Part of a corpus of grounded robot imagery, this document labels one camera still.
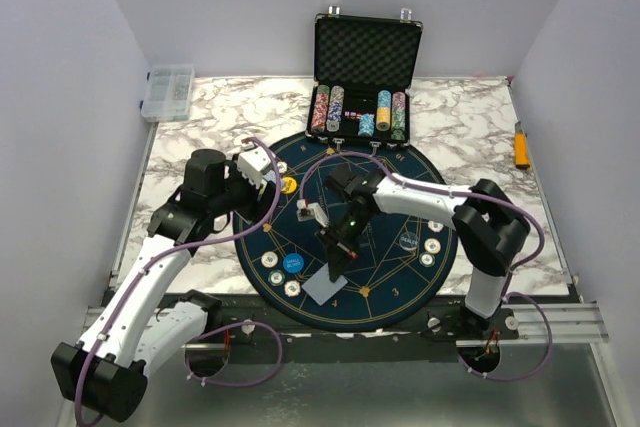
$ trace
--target black foam lining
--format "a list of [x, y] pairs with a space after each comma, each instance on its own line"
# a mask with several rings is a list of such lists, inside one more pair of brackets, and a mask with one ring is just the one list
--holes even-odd
[[321, 14], [315, 30], [314, 74], [321, 84], [385, 84], [395, 91], [411, 85], [421, 23]]

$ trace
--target poker chip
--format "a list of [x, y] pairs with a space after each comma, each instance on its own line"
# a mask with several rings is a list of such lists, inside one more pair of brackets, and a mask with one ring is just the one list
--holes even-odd
[[378, 92], [378, 107], [391, 107], [391, 92], [388, 90]]
[[376, 111], [376, 128], [385, 132], [391, 126], [391, 109], [389, 107], [378, 107]]
[[300, 254], [289, 254], [282, 261], [282, 266], [290, 274], [297, 274], [304, 267], [304, 259]]
[[275, 252], [265, 252], [261, 258], [262, 265], [267, 269], [271, 269], [278, 265], [278, 254]]
[[441, 232], [442, 229], [444, 229], [444, 225], [442, 225], [440, 222], [433, 222], [432, 220], [430, 220], [427, 225], [433, 232]]
[[327, 130], [329, 132], [337, 132], [340, 129], [340, 122], [335, 120], [327, 120]]
[[285, 177], [282, 179], [282, 193], [293, 194], [298, 187], [298, 182], [293, 177]]
[[358, 135], [371, 137], [375, 130], [373, 114], [363, 114], [358, 125]]
[[404, 231], [398, 239], [398, 244], [407, 252], [413, 252], [420, 245], [420, 240], [413, 232]]
[[431, 267], [436, 263], [436, 259], [433, 255], [427, 254], [426, 252], [420, 255], [420, 264], [423, 267]]
[[311, 132], [319, 134], [324, 131], [324, 124], [327, 120], [327, 110], [329, 109], [329, 87], [321, 85], [316, 91], [316, 101], [313, 106], [311, 116]]
[[424, 241], [424, 249], [430, 254], [437, 254], [441, 249], [440, 242], [437, 239], [427, 239]]
[[297, 297], [300, 292], [302, 292], [302, 287], [300, 287], [300, 282], [297, 280], [288, 280], [284, 284], [284, 293], [287, 297]]
[[329, 111], [327, 113], [327, 130], [336, 132], [340, 129], [340, 119], [342, 118], [342, 106], [344, 104], [344, 89], [339, 85], [331, 88], [329, 98]]
[[274, 287], [278, 287], [282, 285], [284, 282], [284, 272], [281, 270], [274, 270], [269, 274], [269, 283]]
[[402, 133], [403, 137], [404, 137], [404, 131], [406, 130], [405, 110], [406, 110], [406, 96], [404, 95], [404, 92], [396, 92], [395, 94], [393, 94], [393, 100], [392, 100], [392, 106], [391, 106], [391, 129], [394, 131], [394, 134], [396, 132]]

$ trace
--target poker chip case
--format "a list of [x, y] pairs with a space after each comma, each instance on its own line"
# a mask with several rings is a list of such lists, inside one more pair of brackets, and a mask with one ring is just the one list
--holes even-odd
[[[404, 148], [410, 144], [408, 89], [420, 47], [422, 23], [409, 20], [406, 10], [403, 9], [397, 20], [339, 15], [339, 8], [316, 16], [315, 84], [305, 132], [307, 138], [343, 146], [370, 144], [378, 148]], [[335, 86], [343, 89], [339, 99], [342, 102], [340, 114], [336, 114], [333, 103], [329, 103], [333, 95], [330, 99], [326, 94], [327, 87], [333, 94]], [[378, 128], [372, 135], [358, 135], [359, 132], [362, 134], [360, 119], [363, 115], [373, 114], [377, 121], [381, 91], [391, 95], [405, 94], [403, 136], [398, 136], [397, 131], [394, 135], [392, 129], [381, 131]], [[322, 105], [323, 99], [324, 110], [316, 111], [314, 118], [315, 107]], [[333, 124], [329, 129], [326, 123], [318, 128], [319, 118], [327, 114], [332, 119], [340, 115], [337, 130], [336, 122], [329, 122]]]

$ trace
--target plastic storage box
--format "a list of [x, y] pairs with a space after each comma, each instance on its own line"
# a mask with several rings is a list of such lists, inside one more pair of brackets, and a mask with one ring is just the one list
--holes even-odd
[[188, 120], [194, 76], [191, 64], [152, 66], [142, 116], [149, 122]]

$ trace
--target white poker chip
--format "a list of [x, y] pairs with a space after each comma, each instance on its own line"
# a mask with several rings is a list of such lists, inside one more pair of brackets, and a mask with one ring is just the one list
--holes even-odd
[[282, 285], [284, 282], [284, 272], [281, 270], [274, 270], [269, 274], [269, 283], [274, 287]]
[[424, 241], [424, 250], [430, 254], [437, 254], [440, 252], [440, 242], [437, 239], [427, 239]]
[[287, 297], [297, 297], [300, 292], [302, 292], [302, 288], [297, 280], [289, 280], [284, 284], [284, 293]]
[[431, 254], [427, 254], [426, 252], [420, 256], [420, 263], [423, 267], [431, 267], [436, 263], [436, 259]]
[[271, 269], [278, 265], [278, 254], [275, 252], [265, 252], [262, 254], [262, 265], [267, 269]]
[[433, 232], [440, 232], [442, 229], [444, 229], [444, 225], [439, 222], [433, 222], [432, 220], [430, 220], [427, 225]]

